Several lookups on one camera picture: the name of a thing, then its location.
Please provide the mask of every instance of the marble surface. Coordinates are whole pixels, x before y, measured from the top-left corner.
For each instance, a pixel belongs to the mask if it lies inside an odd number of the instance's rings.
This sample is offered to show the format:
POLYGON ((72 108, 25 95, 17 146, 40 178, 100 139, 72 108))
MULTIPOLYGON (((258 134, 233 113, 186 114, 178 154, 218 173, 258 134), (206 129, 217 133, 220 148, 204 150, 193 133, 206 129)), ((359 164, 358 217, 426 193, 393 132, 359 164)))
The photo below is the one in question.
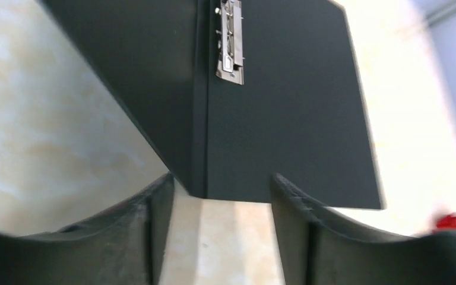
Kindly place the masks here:
MULTIPOLYGON (((340 211, 426 233, 434 214, 456 211, 456 119, 422 16, 408 0, 338 3, 387 206, 340 211)), ((0 0, 0 231, 58 229, 166 171, 41 7, 0 0)), ((283 284, 270 206, 203 201, 180 189, 161 284, 283 284)))

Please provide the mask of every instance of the silver clip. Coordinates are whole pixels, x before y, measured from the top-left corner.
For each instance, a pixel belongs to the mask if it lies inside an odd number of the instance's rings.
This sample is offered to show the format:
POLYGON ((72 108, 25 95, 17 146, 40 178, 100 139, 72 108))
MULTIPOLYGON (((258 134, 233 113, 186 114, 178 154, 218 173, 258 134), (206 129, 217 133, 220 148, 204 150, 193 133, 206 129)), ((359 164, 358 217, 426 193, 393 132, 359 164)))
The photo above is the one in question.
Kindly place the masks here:
POLYGON ((216 14, 221 16, 221 31, 216 31, 221 37, 216 75, 243 85, 242 3, 239 0, 221 0, 216 14))

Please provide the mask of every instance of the metal clip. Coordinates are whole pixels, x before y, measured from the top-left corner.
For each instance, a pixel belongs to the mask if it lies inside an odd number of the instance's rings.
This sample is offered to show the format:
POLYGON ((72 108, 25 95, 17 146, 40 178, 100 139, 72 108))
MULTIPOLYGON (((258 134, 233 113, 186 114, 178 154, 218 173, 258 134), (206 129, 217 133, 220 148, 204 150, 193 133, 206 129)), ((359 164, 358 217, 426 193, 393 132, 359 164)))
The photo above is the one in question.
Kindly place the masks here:
POLYGON ((221 37, 216 75, 243 85, 242 3, 239 0, 221 0, 216 14, 221 16, 221 31, 216 31, 221 37))

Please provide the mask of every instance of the beige marble table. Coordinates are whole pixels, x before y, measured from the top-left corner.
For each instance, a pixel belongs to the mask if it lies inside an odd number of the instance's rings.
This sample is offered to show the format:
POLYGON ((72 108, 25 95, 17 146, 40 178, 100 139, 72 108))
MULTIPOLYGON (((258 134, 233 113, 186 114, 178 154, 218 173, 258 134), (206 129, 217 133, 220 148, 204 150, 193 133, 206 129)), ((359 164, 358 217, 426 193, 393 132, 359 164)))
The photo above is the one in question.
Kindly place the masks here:
MULTIPOLYGON (((426 233, 434 214, 456 211, 456 119, 432 42, 408 0, 339 3, 387 206, 340 211, 426 233)), ((58 229, 166 171, 39 5, 0 0, 0 231, 58 229)), ((283 284, 270 206, 203 201, 180 189, 161 283, 283 284)))

